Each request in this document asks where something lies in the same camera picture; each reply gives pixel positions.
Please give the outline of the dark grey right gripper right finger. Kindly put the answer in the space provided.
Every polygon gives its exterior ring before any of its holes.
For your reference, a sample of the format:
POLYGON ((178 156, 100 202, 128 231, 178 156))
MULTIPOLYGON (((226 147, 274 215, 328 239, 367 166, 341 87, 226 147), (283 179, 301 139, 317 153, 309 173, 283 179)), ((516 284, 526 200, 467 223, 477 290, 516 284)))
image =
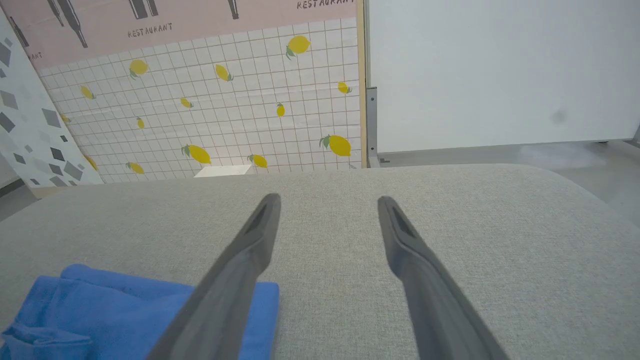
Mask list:
POLYGON ((400 205, 377 201, 385 255, 403 285, 421 360, 506 360, 507 354, 400 205))

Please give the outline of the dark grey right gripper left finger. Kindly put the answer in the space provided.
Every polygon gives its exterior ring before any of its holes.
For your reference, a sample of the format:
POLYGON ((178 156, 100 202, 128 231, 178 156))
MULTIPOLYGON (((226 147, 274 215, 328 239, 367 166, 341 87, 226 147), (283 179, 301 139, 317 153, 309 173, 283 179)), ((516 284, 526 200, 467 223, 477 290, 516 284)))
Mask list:
POLYGON ((266 194, 158 338, 149 360, 237 359, 280 218, 281 196, 266 194))

